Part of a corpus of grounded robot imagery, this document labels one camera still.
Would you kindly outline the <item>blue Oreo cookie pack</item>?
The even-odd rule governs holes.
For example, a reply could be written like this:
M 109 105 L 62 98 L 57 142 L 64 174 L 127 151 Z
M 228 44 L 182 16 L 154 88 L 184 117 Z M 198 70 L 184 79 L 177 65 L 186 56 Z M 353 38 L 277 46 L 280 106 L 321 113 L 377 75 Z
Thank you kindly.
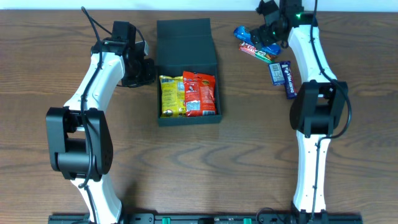
M 239 26 L 239 27 L 235 28 L 233 34 L 237 39 L 242 40 L 243 42 L 254 47 L 254 44 L 251 41 L 251 34 L 246 27 Z M 261 50 L 263 52 L 271 54 L 271 55 L 279 55 L 282 52 L 281 47 L 277 44 L 272 44 L 269 46 L 265 46 L 264 44 L 261 44 L 261 47 L 262 47 Z

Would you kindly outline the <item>red KitKat bar wrapper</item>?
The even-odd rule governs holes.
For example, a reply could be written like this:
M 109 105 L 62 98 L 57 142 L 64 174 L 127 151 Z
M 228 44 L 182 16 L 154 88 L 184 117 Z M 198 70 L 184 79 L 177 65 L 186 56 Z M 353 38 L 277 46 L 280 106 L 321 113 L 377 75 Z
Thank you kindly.
M 264 51 L 257 50 L 254 46 L 252 46 L 246 42 L 240 43 L 239 50 L 242 52 L 245 52 L 249 55 L 252 55 L 253 57 L 255 57 L 259 60 L 262 60 L 263 62 L 266 62 L 266 63 L 274 63 L 274 60 L 277 58 L 275 55 L 271 55 Z

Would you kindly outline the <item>yellow snack bag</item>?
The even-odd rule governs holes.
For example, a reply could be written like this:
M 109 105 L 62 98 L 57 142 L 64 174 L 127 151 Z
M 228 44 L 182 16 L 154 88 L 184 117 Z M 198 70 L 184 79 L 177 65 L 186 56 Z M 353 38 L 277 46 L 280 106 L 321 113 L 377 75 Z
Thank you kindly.
M 161 118 L 186 116 L 185 86 L 183 77 L 159 77 L 161 87 Z

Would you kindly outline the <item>small blue barcode chocolate bar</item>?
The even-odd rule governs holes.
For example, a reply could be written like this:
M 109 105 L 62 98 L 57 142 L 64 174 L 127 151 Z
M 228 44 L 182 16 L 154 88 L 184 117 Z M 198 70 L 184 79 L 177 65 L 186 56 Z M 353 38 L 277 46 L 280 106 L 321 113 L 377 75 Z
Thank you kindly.
M 283 85 L 285 83 L 285 78 L 282 73 L 282 69 L 279 63 L 271 63 L 268 65 L 269 72 L 274 86 Z

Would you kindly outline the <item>black cardboard gift box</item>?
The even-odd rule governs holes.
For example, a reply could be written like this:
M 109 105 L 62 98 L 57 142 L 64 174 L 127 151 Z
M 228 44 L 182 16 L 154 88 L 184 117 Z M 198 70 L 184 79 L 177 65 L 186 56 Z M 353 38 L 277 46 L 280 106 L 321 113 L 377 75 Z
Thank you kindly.
M 161 117 L 161 87 L 157 83 L 157 120 L 159 126 L 215 124 L 222 119 L 216 49 L 209 18 L 157 21 L 155 66 L 157 76 L 177 77 L 184 71 L 215 77 L 216 114 L 199 117 Z

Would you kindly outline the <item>blue Milka bar wrapper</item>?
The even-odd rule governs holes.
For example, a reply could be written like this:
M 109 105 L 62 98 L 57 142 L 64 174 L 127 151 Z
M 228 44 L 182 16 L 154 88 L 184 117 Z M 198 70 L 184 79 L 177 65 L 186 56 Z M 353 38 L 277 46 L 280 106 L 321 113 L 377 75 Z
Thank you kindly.
M 282 74 L 285 79 L 285 92 L 288 100 L 294 99 L 297 97 L 297 91 L 295 89 L 294 80 L 292 76 L 292 71 L 290 67 L 290 61 L 280 62 L 279 63 Z

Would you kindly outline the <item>red snack bag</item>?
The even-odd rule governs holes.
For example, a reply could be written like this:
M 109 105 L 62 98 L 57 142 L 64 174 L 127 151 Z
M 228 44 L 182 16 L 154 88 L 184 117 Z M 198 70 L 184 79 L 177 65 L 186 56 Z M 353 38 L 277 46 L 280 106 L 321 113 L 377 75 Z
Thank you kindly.
M 188 117 L 216 114 L 215 84 L 213 75 L 183 72 L 185 107 Z

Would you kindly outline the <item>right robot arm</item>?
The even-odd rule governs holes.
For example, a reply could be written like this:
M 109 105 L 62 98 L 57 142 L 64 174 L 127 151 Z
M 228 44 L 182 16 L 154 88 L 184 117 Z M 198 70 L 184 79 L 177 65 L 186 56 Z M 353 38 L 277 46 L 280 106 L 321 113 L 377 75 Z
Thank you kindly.
M 292 223 L 328 223 L 323 196 L 326 154 L 343 109 L 351 122 L 351 103 L 346 82 L 333 74 L 320 42 L 316 12 L 305 12 L 301 1 L 261 1 L 256 9 L 264 25 L 250 32 L 260 49 L 279 42 L 291 48 L 300 72 L 301 87 L 290 108 L 290 125 L 298 142 L 298 177 L 292 202 Z

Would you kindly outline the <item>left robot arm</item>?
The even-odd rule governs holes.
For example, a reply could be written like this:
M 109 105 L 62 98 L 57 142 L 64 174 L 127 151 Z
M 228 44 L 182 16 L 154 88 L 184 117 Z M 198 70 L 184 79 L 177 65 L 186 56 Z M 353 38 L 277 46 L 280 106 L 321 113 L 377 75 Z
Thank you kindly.
M 49 223 L 136 223 L 127 213 L 109 175 L 113 144 L 106 110 L 117 86 L 137 88 L 154 83 L 154 61 L 141 32 L 115 21 L 110 36 L 91 48 L 90 67 L 75 94 L 46 114 L 50 164 L 81 193 L 86 215 L 51 215 Z

